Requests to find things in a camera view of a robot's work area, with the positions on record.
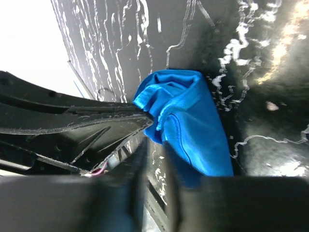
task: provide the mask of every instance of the table surface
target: table surface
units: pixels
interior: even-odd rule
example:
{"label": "table surface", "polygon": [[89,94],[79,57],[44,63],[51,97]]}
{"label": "table surface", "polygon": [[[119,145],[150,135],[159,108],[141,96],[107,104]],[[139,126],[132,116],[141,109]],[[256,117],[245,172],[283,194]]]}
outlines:
{"label": "table surface", "polygon": [[[309,0],[52,0],[99,101],[131,102],[165,69],[201,71],[236,174],[309,175]],[[165,200],[161,147],[149,178]]]}

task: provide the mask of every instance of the folded blue cloth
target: folded blue cloth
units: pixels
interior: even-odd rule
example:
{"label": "folded blue cloth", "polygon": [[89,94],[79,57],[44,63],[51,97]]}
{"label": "folded blue cloth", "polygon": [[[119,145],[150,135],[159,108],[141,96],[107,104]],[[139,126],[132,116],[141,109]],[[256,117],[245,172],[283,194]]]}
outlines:
{"label": "folded blue cloth", "polygon": [[153,141],[168,141],[203,175],[233,176],[225,132],[200,72],[154,72],[141,83],[133,102],[153,116],[154,124],[144,131]]}

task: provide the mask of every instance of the crumpled cloth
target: crumpled cloth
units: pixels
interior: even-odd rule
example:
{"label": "crumpled cloth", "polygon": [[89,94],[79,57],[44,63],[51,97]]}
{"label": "crumpled cloth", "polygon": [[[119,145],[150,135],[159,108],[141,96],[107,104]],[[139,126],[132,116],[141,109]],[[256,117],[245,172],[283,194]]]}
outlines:
{"label": "crumpled cloth", "polygon": [[226,135],[200,72],[154,72],[140,84],[133,102],[154,118],[144,131],[151,140],[167,141],[203,175],[233,176]]}

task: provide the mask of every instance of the blue fabric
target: blue fabric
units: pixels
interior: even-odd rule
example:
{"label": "blue fabric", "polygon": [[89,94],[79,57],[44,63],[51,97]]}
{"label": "blue fabric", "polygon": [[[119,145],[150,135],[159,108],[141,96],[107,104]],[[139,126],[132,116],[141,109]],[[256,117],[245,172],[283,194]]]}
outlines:
{"label": "blue fabric", "polygon": [[133,102],[153,116],[154,124],[144,131],[153,141],[167,141],[203,175],[233,176],[225,132],[200,72],[154,72],[141,83]]}

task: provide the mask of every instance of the white floor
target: white floor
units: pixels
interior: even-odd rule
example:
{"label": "white floor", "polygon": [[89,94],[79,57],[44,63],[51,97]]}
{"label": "white floor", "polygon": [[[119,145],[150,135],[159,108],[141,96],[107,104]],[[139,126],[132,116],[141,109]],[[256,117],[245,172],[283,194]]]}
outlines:
{"label": "white floor", "polygon": [[0,70],[81,97],[50,0],[0,0]]}

